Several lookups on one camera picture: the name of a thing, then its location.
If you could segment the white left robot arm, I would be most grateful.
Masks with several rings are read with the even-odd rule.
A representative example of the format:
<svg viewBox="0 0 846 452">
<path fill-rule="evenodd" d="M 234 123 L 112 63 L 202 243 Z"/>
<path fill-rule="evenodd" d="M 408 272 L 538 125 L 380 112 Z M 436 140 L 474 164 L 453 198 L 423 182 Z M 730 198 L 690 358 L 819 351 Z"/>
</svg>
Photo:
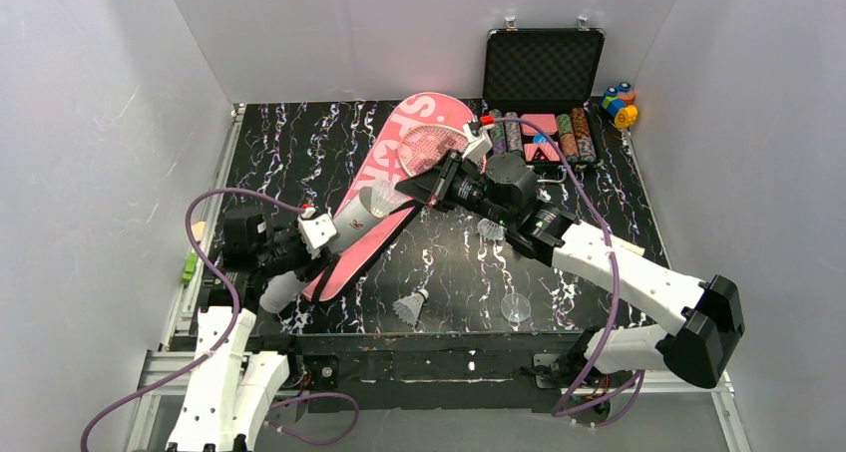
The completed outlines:
<svg viewBox="0 0 846 452">
<path fill-rule="evenodd" d="M 190 373 L 167 451 L 253 451 L 274 396 L 291 375 L 285 354 L 246 350 L 257 321 L 257 300 L 249 295 L 255 278 L 232 266 L 226 271 L 239 308 L 224 290 L 210 293 L 198 311 L 195 357 L 205 361 Z"/>
</svg>

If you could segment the white shuttlecock tube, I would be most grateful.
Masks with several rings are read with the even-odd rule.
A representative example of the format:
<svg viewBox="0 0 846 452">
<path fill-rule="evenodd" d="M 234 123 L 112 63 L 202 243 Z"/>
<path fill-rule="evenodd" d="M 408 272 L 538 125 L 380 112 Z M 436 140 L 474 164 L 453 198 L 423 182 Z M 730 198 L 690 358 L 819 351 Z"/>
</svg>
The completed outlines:
<svg viewBox="0 0 846 452">
<path fill-rule="evenodd" d="M 403 196 L 405 202 L 393 213 L 411 201 L 411 198 Z M 330 243 L 317 259 L 313 259 L 303 268 L 269 279 L 259 298 L 261 309 L 279 313 L 306 291 L 311 292 L 312 299 L 321 299 L 341 261 L 347 256 L 352 256 L 349 249 L 389 217 L 377 218 L 370 212 L 370 197 L 371 187 L 362 188 L 332 217 L 338 230 L 338 238 Z"/>
</svg>

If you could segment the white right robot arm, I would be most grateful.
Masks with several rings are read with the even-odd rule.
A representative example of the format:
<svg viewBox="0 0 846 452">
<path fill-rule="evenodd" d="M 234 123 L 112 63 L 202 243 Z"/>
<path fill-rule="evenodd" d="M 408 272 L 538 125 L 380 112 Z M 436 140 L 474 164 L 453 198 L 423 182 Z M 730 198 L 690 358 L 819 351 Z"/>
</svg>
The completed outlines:
<svg viewBox="0 0 846 452">
<path fill-rule="evenodd" d="M 651 326 L 587 330 L 571 362 L 601 374 L 665 370 L 693 386 L 715 387 L 745 332 L 736 283 L 722 275 L 704 281 L 608 246 L 600 228 L 539 198 L 537 182 L 516 155 L 495 155 L 480 170 L 449 151 L 396 189 L 437 211 L 462 208 L 503 226 L 518 254 L 617 292 L 652 319 Z"/>
</svg>

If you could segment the white plastic shuttlecock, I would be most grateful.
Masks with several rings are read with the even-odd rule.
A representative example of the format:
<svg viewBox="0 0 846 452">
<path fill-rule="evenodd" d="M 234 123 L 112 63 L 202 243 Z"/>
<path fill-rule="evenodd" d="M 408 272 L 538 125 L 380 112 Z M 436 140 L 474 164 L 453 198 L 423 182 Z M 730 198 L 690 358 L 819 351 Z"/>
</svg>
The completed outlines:
<svg viewBox="0 0 846 452">
<path fill-rule="evenodd" d="M 377 218 L 390 216 L 405 202 L 405 197 L 387 180 L 377 180 L 371 186 L 370 212 Z"/>
<path fill-rule="evenodd" d="M 419 320 L 421 309 L 428 298 L 428 291 L 425 288 L 421 288 L 395 300 L 392 304 L 392 309 L 403 323 L 409 326 L 415 326 Z"/>
<path fill-rule="evenodd" d="M 478 235 L 485 240 L 501 241 L 505 238 L 505 228 L 488 219 L 481 219 L 477 224 Z"/>
</svg>

